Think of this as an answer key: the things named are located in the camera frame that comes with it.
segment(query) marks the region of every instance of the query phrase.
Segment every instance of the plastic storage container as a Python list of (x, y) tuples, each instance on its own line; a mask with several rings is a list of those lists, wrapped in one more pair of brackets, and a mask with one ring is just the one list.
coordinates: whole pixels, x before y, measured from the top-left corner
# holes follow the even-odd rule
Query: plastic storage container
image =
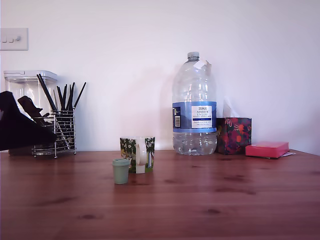
[(130, 161), (128, 159), (114, 159), (112, 161), (115, 184), (126, 184), (128, 182), (129, 165)]
[(211, 64), (189, 52), (172, 87), (173, 148), (183, 155), (209, 155), (217, 147), (216, 85)]
[(48, 91), (54, 99), (53, 90), (57, 85), (57, 75), (50, 71), (4, 71), (5, 88), (7, 91), (13, 93), (15, 101), (21, 113), (29, 117), (24, 111), (21, 105), (18, 103), (18, 99), (27, 96), (32, 99), (33, 104), (37, 108), (43, 109), (40, 113), (44, 115), (51, 111), (48, 99), (42, 89), (37, 74), (41, 74)]

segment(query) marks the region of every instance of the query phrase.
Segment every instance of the small green container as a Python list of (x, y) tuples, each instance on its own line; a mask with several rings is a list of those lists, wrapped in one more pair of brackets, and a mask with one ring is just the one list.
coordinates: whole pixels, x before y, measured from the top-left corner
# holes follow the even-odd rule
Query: small green container
[(128, 182), (129, 165), (130, 161), (128, 159), (115, 159), (112, 161), (115, 184), (126, 184)]

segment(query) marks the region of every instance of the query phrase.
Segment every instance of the light switch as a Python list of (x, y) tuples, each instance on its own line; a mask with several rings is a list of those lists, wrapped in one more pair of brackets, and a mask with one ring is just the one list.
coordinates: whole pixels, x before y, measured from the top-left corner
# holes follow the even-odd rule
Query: light switch
[(28, 51), (28, 28), (1, 28), (0, 51)]

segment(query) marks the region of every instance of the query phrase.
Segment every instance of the container lid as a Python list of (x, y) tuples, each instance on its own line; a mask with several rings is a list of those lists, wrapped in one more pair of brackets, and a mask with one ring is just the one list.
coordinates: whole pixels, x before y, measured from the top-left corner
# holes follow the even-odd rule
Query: container lid
[(188, 52), (188, 58), (191, 58), (191, 57), (199, 57), (199, 52), (198, 51)]
[(43, 70), (30, 70), (30, 71), (15, 71), (9, 70), (4, 71), (4, 78), (9, 82), (26, 82), (26, 81), (34, 81), (34, 79), (38, 80), (37, 74), (41, 74), (44, 80), (50, 82), (56, 82), (58, 75), (51, 71), (43, 71)]
[(128, 159), (115, 159), (112, 161), (112, 166), (129, 166), (130, 161)]

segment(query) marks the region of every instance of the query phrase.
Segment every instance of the metal utensil holder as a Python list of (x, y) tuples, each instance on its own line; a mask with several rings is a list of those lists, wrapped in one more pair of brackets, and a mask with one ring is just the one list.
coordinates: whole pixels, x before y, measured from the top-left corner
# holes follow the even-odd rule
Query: metal utensil holder
[(49, 128), (57, 136), (54, 143), (35, 145), (32, 149), (34, 157), (73, 152), (76, 154), (75, 109), (69, 111), (51, 111), (50, 115), (41, 117), (49, 123), (43, 128)]

